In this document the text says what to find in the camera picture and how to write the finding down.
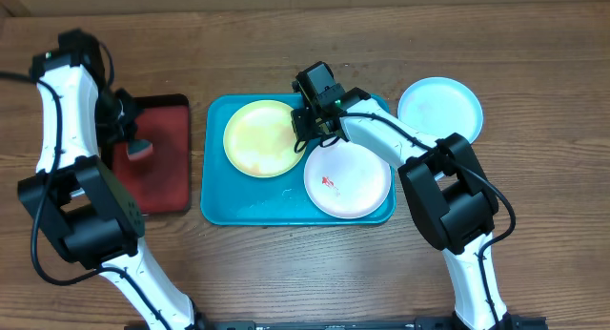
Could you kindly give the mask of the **yellow plate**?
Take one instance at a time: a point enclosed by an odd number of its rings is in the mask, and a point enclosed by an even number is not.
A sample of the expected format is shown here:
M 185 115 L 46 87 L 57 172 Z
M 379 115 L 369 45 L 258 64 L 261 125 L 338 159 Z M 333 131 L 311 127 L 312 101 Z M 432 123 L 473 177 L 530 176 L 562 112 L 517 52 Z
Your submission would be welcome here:
M 290 171 L 302 158 L 292 124 L 293 107 L 272 99 L 239 108 L 223 134 L 223 149 L 241 173 L 270 178 Z

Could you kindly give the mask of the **light blue plate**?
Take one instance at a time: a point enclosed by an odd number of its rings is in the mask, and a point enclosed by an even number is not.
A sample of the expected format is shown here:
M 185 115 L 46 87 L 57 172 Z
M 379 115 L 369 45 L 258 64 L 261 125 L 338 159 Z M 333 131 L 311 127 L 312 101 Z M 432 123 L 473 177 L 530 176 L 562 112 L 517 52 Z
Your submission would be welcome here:
M 411 85 L 399 99 L 397 117 L 420 132 L 441 138 L 458 133 L 470 143 L 484 124 L 477 96 L 447 77 L 427 77 Z

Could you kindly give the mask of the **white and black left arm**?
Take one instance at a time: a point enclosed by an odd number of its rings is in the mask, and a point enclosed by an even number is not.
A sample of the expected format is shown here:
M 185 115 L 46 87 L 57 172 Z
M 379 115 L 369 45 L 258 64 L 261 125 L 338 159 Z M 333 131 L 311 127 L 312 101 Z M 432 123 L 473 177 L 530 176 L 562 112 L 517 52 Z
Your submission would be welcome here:
M 116 143 L 135 144 L 143 112 L 125 90 L 112 90 L 113 77 L 107 47 L 79 29 L 59 34 L 56 49 L 32 59 L 43 144 L 34 176 L 19 181 L 17 194 L 33 220 L 33 268 L 57 286 L 107 279 L 148 329 L 202 329 L 192 299 L 153 257 L 135 199 L 100 155 Z

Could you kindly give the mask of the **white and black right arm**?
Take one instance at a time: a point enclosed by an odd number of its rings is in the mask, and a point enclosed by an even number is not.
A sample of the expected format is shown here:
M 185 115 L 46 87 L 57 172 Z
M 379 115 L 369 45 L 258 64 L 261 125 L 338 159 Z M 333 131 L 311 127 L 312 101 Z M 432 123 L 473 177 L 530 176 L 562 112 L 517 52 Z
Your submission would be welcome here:
M 511 316 L 499 294 L 492 247 L 494 216 L 515 211 L 483 172 L 462 135 L 417 134 L 360 88 L 345 90 L 331 68 L 318 61 L 292 84 L 304 106 L 293 112 L 297 139 L 343 139 L 360 145 L 396 169 L 411 217 L 447 264 L 456 297 L 458 329 L 506 329 Z

